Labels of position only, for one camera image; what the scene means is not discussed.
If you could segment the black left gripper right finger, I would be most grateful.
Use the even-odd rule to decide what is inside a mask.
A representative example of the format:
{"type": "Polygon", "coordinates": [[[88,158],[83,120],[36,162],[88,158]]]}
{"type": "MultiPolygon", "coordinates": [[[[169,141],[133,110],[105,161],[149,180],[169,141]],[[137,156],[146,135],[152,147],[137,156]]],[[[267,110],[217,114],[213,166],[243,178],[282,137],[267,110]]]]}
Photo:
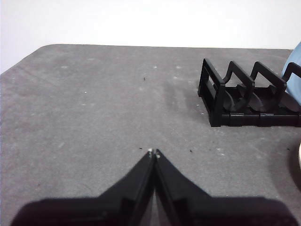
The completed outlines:
{"type": "Polygon", "coordinates": [[[173,226],[296,226],[280,201],[264,197],[213,197],[156,150],[156,195],[173,226]]]}

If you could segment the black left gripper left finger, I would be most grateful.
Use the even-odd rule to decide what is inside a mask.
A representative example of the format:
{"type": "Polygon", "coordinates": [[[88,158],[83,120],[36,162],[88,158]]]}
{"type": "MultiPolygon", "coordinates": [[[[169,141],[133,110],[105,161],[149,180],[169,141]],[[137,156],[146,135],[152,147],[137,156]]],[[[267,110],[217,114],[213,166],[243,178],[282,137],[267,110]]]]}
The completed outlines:
{"type": "Polygon", "coordinates": [[[24,205],[13,226],[138,226],[153,193],[155,157],[148,151],[98,197],[44,199],[24,205]]]}

